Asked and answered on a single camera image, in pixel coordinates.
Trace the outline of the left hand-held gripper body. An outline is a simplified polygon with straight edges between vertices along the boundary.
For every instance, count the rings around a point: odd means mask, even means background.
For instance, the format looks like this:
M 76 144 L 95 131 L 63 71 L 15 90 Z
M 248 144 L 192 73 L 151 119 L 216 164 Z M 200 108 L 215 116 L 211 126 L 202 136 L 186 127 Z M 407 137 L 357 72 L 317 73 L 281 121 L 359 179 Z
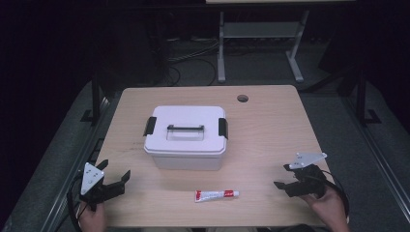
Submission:
M 104 202 L 105 185 L 103 179 L 104 171 L 97 169 L 90 162 L 84 164 L 79 198 L 92 211 L 96 211 L 97 205 Z

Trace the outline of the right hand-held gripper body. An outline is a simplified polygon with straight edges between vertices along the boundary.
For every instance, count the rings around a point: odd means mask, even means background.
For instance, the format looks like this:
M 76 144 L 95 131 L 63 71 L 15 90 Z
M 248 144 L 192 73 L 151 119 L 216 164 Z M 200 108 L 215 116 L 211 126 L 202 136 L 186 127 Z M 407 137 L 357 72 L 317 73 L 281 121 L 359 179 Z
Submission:
M 289 189 L 285 192 L 289 197 L 307 194 L 324 195 L 324 182 L 326 177 L 316 162 L 327 157 L 325 153 L 297 153 L 296 158 L 290 163 L 291 172 L 297 182 L 287 184 Z

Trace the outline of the white red ointment tube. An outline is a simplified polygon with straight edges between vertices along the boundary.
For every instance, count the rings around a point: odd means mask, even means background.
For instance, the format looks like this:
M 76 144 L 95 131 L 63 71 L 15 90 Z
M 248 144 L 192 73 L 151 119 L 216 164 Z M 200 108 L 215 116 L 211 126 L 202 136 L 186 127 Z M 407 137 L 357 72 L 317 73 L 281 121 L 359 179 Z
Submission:
M 216 199 L 238 197 L 240 192 L 237 190 L 197 190 L 194 194 L 194 202 L 206 202 Z

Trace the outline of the white plastic storage box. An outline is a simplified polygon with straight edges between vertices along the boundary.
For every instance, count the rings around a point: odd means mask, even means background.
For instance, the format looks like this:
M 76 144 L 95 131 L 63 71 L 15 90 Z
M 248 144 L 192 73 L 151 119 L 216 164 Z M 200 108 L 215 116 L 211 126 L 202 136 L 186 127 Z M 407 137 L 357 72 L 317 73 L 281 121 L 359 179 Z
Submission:
M 157 168 L 170 170 L 220 170 L 224 152 L 221 153 L 150 153 Z

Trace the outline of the white box lid black latches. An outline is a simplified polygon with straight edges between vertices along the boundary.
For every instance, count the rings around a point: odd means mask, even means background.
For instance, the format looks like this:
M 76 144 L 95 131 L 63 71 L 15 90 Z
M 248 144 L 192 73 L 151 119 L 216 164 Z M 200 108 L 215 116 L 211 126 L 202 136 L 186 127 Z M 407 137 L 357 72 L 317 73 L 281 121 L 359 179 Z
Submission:
M 226 150 L 228 124 L 220 106 L 160 105 L 144 136 L 153 157 L 217 158 Z

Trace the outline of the person's right hand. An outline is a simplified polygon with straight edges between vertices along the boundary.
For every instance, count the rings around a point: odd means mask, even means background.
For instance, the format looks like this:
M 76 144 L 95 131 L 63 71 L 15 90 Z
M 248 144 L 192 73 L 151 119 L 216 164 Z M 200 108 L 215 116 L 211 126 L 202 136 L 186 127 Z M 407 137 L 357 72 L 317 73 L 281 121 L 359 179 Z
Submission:
M 331 232 L 350 232 L 343 202 L 334 189 L 326 187 L 325 194 L 320 198 L 302 195 L 301 199 L 308 204 Z

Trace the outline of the person's left hand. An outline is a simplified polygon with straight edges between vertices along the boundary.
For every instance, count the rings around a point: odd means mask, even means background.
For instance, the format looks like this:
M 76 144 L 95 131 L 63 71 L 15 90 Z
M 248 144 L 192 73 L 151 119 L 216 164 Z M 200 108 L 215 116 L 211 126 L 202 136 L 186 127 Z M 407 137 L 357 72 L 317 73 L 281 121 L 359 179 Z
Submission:
M 96 211 L 92 211 L 85 203 L 80 203 L 80 215 L 78 225 L 82 232 L 105 232 L 107 228 L 107 218 L 103 203 L 97 205 Z

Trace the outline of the aluminium floor rail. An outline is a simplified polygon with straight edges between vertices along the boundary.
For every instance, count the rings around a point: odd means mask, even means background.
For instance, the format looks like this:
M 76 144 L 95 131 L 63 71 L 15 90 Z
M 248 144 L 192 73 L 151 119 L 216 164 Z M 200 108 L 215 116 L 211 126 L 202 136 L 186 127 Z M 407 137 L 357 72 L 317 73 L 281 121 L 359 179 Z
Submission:
M 69 169 L 63 171 L 60 167 L 54 165 L 53 173 L 62 174 L 63 180 L 51 200 L 51 209 L 46 214 L 41 232 L 63 232 L 65 228 L 68 228 L 69 231 L 76 230 L 77 226 L 73 225 L 72 218 L 75 217 L 76 210 L 80 206 L 79 191 L 84 164 L 87 161 L 92 164 L 97 161 L 107 132 L 105 123 L 107 122 L 106 114 L 109 108 L 109 100 L 103 97 L 100 104 L 100 119 L 94 127 L 89 122 L 81 122 L 81 117 L 86 109 L 81 114 L 79 124 L 84 126 L 85 129 L 80 136 L 79 148 L 73 153 L 73 158 L 64 161 Z
M 368 149 L 370 150 L 372 159 L 374 160 L 383 179 L 385 180 L 386 185 L 392 193 L 397 206 L 402 211 L 406 221 L 410 224 L 410 196 L 405 192 L 401 182 L 397 178 L 391 166 L 388 164 L 382 149 L 376 144 L 376 140 L 368 129 L 367 124 L 362 123 L 359 120 L 353 103 L 347 98 L 342 98 L 341 101 L 350 115 L 354 125 L 364 139 Z

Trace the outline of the black metal post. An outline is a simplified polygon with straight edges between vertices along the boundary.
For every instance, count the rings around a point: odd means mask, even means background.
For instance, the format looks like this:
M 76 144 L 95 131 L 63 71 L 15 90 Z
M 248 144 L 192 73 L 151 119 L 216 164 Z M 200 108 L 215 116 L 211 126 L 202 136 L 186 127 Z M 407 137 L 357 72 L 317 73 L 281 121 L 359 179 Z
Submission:
M 360 71 L 357 83 L 356 117 L 359 123 L 364 127 L 368 124 L 381 123 L 376 112 L 366 107 L 366 77 L 363 71 Z
M 92 127 L 94 127 L 100 119 L 100 85 L 99 78 L 94 73 L 91 79 L 91 90 L 92 90 L 92 108 L 86 109 L 81 117 L 81 122 L 89 122 Z

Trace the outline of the grey metal desk frame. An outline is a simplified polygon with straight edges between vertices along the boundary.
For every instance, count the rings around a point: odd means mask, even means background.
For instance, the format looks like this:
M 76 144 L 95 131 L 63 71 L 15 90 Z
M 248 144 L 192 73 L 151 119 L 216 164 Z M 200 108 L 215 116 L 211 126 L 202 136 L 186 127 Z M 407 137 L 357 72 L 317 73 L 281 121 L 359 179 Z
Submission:
M 296 61 L 296 54 L 308 21 L 309 11 L 304 11 L 299 21 L 284 22 L 229 22 L 220 13 L 219 52 L 217 55 L 218 82 L 226 81 L 224 42 L 227 39 L 293 39 L 294 44 L 285 52 L 288 64 L 298 83 L 304 81 Z

